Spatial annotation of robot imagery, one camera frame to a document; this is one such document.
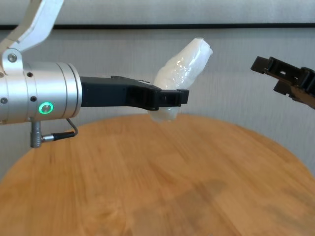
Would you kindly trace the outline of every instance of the white plastic bag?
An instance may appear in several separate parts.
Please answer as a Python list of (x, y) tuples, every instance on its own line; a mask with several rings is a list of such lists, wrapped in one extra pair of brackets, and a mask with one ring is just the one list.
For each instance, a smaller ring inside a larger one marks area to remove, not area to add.
[[(188, 89), (211, 54), (209, 44), (203, 38), (195, 38), (159, 70), (153, 84), (161, 89)], [(149, 114), (154, 121), (174, 120), (178, 111), (179, 107), (164, 107)]]

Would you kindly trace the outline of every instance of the round wooden table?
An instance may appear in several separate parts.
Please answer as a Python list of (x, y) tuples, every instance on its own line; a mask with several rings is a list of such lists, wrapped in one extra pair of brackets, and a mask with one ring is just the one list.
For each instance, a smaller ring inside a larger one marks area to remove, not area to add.
[(22, 157), (1, 236), (314, 236), (315, 181), (277, 143), (219, 120), (107, 119)]

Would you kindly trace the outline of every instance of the black cable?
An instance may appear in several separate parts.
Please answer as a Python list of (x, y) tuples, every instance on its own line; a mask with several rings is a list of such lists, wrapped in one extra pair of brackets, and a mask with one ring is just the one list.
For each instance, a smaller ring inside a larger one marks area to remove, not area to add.
[[(17, 25), (0, 25), (13, 30)], [(153, 24), (153, 25), (55, 25), (54, 30), (189, 30), (189, 29), (315, 28), (315, 23), (228, 23), (228, 24)]]
[(69, 119), (66, 119), (68, 121), (68, 123), (72, 126), (72, 128), (74, 129), (74, 136), (76, 136), (79, 133), (78, 128), (75, 126), (75, 124)]

